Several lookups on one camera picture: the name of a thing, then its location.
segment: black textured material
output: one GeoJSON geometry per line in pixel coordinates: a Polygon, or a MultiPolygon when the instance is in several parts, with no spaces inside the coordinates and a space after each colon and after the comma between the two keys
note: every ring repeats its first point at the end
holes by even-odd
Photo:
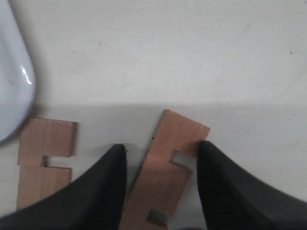
{"type": "Polygon", "coordinates": [[[126,150],[114,145],[76,181],[0,219],[1,230],[117,230],[127,184],[126,150]]]}
{"type": "Polygon", "coordinates": [[[209,230],[307,230],[307,203],[257,179],[212,143],[200,144],[197,167],[209,230]]]}

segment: light brown wood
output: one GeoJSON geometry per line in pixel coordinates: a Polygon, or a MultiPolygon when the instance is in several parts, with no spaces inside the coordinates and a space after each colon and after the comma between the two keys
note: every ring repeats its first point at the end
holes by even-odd
{"type": "Polygon", "coordinates": [[[69,157],[77,123],[31,118],[21,131],[18,165],[43,166],[45,156],[69,157]]]}
{"type": "Polygon", "coordinates": [[[71,169],[45,167],[47,156],[69,157],[77,123],[31,118],[21,131],[17,209],[32,205],[71,181],[71,169]]]}
{"type": "Polygon", "coordinates": [[[191,171],[170,162],[175,151],[196,157],[197,146],[210,129],[171,110],[166,110],[152,141],[140,175],[125,204],[120,230],[167,229],[146,221],[154,208],[172,216],[191,171]]]}
{"type": "Polygon", "coordinates": [[[68,185],[71,169],[21,166],[17,209],[30,206],[68,185]]]}

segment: glossy white object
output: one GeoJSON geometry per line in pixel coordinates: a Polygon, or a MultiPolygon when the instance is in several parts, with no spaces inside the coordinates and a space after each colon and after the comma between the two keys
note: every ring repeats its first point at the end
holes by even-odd
{"type": "Polygon", "coordinates": [[[35,74],[7,0],[0,0],[0,141],[26,118],[35,95],[35,74]]]}

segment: plywood strip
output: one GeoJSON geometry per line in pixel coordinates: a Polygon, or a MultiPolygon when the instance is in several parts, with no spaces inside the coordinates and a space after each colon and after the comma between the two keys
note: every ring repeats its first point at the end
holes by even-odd
{"type": "Polygon", "coordinates": [[[71,181],[71,169],[45,167],[46,156],[69,157],[73,150],[75,122],[31,118],[21,131],[17,209],[32,205],[71,181]]]}
{"type": "Polygon", "coordinates": [[[167,226],[146,221],[154,208],[172,216],[178,206],[191,171],[170,162],[175,151],[196,157],[198,142],[210,129],[171,110],[166,110],[152,141],[140,175],[125,204],[120,230],[165,230],[167,226]]]}

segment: white table surface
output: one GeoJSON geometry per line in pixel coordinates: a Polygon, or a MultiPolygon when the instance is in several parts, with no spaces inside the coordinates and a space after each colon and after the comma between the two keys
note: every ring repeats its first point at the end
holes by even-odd
{"type": "MultiPolygon", "coordinates": [[[[245,169],[307,201],[306,0],[11,0],[37,76],[33,115],[80,123],[75,179],[112,143],[131,180],[162,111],[212,128],[245,169]]],[[[18,140],[0,145],[15,210],[18,140]]],[[[195,178],[170,229],[204,226],[195,178]]]]}

